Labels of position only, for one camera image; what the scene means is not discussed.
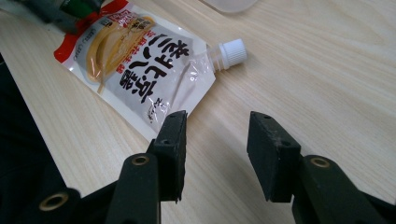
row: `black object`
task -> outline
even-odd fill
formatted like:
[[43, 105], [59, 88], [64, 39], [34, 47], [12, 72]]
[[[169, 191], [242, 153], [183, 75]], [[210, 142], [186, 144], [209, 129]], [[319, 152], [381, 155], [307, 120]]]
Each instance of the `black object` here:
[[0, 223], [18, 223], [35, 201], [64, 186], [0, 54]]
[[20, 2], [29, 8], [44, 23], [53, 23], [66, 33], [76, 34], [78, 31], [75, 25], [76, 21], [88, 16], [90, 11], [99, 13], [100, 8], [105, 0], [75, 0], [74, 5], [72, 4], [73, 6], [71, 8], [60, 7], [59, 1], [53, 0], [15, 1]]
[[124, 161], [118, 181], [84, 198], [75, 189], [56, 190], [20, 222], [161, 223], [161, 201], [177, 202], [184, 187], [186, 119], [185, 111], [166, 117], [147, 152]]
[[396, 206], [360, 192], [334, 162], [301, 156], [270, 116], [251, 112], [247, 153], [266, 200], [290, 203], [296, 223], [396, 223]]

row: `white cap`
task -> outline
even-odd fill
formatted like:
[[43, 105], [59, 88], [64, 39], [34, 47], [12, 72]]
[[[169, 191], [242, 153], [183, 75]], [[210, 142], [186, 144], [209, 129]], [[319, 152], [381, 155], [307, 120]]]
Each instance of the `white cap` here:
[[221, 50], [224, 69], [244, 62], [247, 58], [247, 51], [245, 49], [242, 39], [236, 39], [225, 44], [219, 44]]

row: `screw hole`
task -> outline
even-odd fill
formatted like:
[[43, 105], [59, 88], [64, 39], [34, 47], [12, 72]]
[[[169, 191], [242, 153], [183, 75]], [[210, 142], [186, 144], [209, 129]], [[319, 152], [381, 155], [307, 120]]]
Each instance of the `screw hole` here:
[[149, 162], [149, 157], [147, 156], [140, 156], [132, 159], [133, 165], [144, 165]]
[[162, 143], [162, 144], [166, 144], [166, 145], [171, 144], [171, 142], [170, 142], [168, 139], [163, 139], [163, 140], [161, 141], [161, 143]]
[[43, 200], [38, 208], [44, 212], [52, 211], [64, 205], [67, 200], [69, 195], [66, 192], [56, 193]]

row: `food pouch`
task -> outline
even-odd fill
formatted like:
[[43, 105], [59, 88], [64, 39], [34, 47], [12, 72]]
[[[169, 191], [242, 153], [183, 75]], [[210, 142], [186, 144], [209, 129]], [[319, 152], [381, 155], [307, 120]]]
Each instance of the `food pouch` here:
[[110, 2], [77, 27], [55, 58], [149, 141], [169, 113], [190, 114], [215, 81], [215, 67], [230, 63], [219, 61], [216, 51], [209, 59], [201, 38], [125, 0]]

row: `light wood surface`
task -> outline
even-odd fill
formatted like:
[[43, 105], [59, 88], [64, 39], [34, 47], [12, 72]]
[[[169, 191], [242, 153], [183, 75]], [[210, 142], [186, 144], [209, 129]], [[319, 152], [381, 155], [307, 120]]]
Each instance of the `light wood surface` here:
[[[183, 200], [163, 223], [293, 223], [267, 203], [248, 160], [249, 112], [274, 117], [302, 153], [336, 161], [356, 186], [396, 199], [396, 3], [259, 0], [222, 14], [198, 0], [134, 1], [209, 45], [242, 38], [245, 63], [217, 80], [188, 119]], [[116, 180], [147, 142], [53, 58], [63, 37], [0, 12], [0, 52], [68, 187]]]

